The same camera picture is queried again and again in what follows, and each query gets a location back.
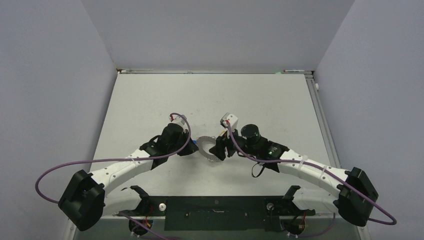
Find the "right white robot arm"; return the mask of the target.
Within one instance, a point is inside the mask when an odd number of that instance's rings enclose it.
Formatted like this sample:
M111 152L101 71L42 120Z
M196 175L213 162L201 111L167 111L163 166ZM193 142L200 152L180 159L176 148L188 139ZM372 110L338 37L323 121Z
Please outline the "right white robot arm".
M320 191L292 194L283 199L282 207L289 214L299 210L337 212L347 222L364 227L370 219L379 195L368 175L360 168L352 170L331 167L300 155L285 145L261 136L254 124L241 132L225 131L215 140L209 153L223 161L239 154L260 161L264 168L307 181Z

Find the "perforated metal keyring disc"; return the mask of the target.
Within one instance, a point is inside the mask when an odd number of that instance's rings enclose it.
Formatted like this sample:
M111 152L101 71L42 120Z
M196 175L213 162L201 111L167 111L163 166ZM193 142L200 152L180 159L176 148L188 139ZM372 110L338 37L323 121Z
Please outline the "perforated metal keyring disc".
M216 138L214 136L199 136L196 139L198 152L210 162L220 162L221 160L210 153L210 149L216 145Z

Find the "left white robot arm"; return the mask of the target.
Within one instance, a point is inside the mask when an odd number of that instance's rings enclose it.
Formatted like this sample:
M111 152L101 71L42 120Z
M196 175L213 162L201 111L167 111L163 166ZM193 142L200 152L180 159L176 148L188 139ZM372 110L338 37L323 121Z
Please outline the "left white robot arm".
M148 211L147 194L138 186L109 194L139 174L151 171L173 155L187 156L198 151L187 123L172 121L149 142L122 161L92 172L79 170L70 179L58 207L80 231L93 227L104 215L131 210L136 215Z

